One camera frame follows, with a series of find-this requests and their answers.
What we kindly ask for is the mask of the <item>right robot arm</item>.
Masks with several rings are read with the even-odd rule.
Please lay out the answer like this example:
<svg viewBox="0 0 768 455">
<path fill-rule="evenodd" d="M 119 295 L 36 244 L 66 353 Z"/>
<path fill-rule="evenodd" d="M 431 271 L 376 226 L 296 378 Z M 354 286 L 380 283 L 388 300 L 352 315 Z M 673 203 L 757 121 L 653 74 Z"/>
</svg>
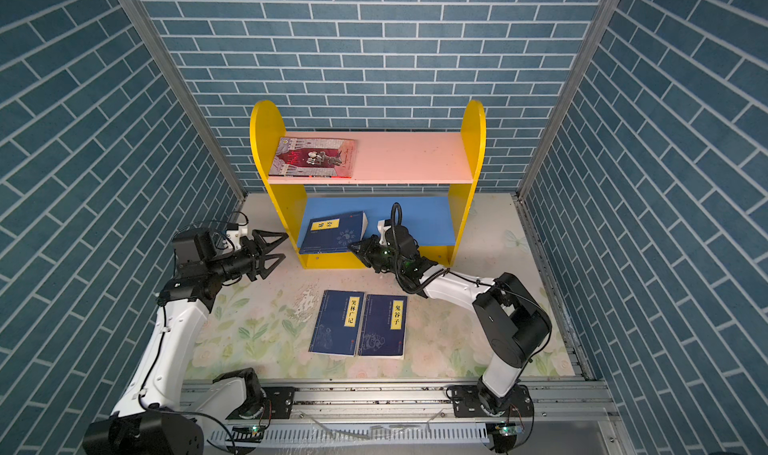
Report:
<svg viewBox="0 0 768 455">
<path fill-rule="evenodd" d="M 513 388 L 553 329 L 546 310 L 515 275 L 504 272 L 496 278 L 481 278 L 453 271 L 421 255 L 417 242 L 402 226 L 348 248 L 365 267 L 392 274 L 403 292 L 474 313 L 493 351 L 478 382 L 480 404 L 491 415 L 511 407 Z"/>
</svg>

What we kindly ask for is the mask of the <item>illustrated red grey book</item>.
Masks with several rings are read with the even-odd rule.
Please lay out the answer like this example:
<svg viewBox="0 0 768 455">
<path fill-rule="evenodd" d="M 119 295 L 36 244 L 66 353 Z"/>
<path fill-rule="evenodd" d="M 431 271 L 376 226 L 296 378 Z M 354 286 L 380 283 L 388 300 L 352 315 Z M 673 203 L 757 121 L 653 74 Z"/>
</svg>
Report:
<svg viewBox="0 0 768 455">
<path fill-rule="evenodd" d="M 283 137 L 269 175 L 350 178 L 357 142 L 352 139 Z"/>
</svg>

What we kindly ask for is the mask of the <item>blue book yellow label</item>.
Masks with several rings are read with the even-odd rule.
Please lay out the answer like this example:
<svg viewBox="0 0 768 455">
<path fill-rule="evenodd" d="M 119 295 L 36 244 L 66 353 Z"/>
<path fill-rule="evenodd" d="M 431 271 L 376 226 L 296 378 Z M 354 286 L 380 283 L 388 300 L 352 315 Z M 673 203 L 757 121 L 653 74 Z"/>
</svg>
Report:
<svg viewBox="0 0 768 455">
<path fill-rule="evenodd" d="M 363 211 L 318 217 L 308 223 L 300 254 L 327 254 L 349 251 L 349 245 L 361 241 L 368 219 Z"/>
</svg>

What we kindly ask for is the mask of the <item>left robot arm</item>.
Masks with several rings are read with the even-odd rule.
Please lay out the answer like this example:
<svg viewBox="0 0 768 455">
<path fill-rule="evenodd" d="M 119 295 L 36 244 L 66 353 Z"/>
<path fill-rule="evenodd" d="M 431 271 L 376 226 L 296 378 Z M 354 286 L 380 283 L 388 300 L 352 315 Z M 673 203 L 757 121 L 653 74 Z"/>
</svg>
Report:
<svg viewBox="0 0 768 455">
<path fill-rule="evenodd" d="M 157 297 L 153 333 L 139 365 L 105 420 L 90 424 L 82 441 L 88 454 L 201 454 L 222 431 L 219 449 L 241 453 L 237 429 L 225 420 L 250 423 L 245 435 L 259 441 L 269 427 L 273 404 L 256 372 L 244 368 L 217 376 L 189 409 L 180 405 L 195 341 L 213 312 L 221 289 L 247 277 L 267 278 L 285 259 L 277 247 L 286 233 L 255 230 L 228 252 L 217 249 L 209 228 L 174 236 L 173 277 Z"/>
</svg>

